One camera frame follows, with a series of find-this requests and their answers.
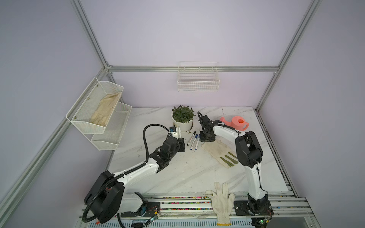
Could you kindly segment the whiteboard marker black end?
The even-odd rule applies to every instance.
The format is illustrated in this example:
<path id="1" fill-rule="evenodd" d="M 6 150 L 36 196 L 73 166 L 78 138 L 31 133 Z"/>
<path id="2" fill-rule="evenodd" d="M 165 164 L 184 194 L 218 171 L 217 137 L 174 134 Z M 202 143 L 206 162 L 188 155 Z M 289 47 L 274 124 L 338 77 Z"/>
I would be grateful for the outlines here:
<path id="1" fill-rule="evenodd" d="M 189 141 L 187 143 L 188 146 L 192 144 L 193 139 L 195 138 L 195 135 L 196 135 L 196 131 L 194 131 L 193 134 L 192 134 L 192 136 L 190 137 L 190 139 L 189 139 Z"/>

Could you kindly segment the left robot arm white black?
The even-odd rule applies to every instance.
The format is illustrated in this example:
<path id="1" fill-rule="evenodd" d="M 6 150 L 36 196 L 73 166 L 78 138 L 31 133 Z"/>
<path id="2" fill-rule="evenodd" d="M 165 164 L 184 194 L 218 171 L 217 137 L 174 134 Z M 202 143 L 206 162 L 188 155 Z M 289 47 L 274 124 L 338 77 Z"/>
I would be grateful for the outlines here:
<path id="1" fill-rule="evenodd" d="M 147 212 L 148 201 L 139 192 L 125 193 L 132 185 L 157 174 L 166 168 L 178 152 L 185 152 L 183 138 L 167 137 L 163 145 L 149 155 L 149 161 L 124 173 L 105 171 L 100 174 L 84 199 L 84 223 L 97 219 L 101 224 L 115 215 L 131 213 L 142 217 Z"/>

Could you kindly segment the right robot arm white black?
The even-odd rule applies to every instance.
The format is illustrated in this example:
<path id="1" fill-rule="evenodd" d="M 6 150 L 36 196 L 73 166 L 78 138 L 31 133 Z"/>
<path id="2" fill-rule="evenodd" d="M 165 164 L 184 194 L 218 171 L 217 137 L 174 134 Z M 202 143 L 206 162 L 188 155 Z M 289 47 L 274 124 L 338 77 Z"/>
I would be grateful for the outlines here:
<path id="1" fill-rule="evenodd" d="M 197 113 L 198 121 L 202 127 L 201 141 L 213 142 L 216 136 L 223 137 L 235 143 L 238 162 L 244 166 L 248 179 L 248 211 L 251 215 L 258 215 L 269 204 L 269 194 L 262 187 L 261 162 L 263 150 L 253 131 L 244 132 L 224 124 L 220 120 L 212 121 L 207 115 Z"/>

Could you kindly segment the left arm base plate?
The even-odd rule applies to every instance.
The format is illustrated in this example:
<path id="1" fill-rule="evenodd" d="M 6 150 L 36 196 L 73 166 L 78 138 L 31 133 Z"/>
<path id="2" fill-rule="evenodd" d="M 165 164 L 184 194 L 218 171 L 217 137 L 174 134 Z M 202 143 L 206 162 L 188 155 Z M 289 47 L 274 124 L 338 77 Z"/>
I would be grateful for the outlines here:
<path id="1" fill-rule="evenodd" d="M 120 213 L 120 216 L 122 218 L 152 217 L 160 211 L 160 207 L 160 202 L 148 202 L 143 204 L 136 212 L 123 212 Z"/>

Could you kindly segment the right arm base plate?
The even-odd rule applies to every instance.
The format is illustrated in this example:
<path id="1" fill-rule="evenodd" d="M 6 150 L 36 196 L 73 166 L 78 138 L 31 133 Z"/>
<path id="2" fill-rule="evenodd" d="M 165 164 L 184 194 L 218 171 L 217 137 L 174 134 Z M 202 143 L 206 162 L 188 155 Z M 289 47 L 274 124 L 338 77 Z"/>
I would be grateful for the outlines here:
<path id="1" fill-rule="evenodd" d="M 234 210 L 237 216 L 272 216 L 274 214 L 271 203 L 264 199 L 255 200 L 235 200 Z"/>

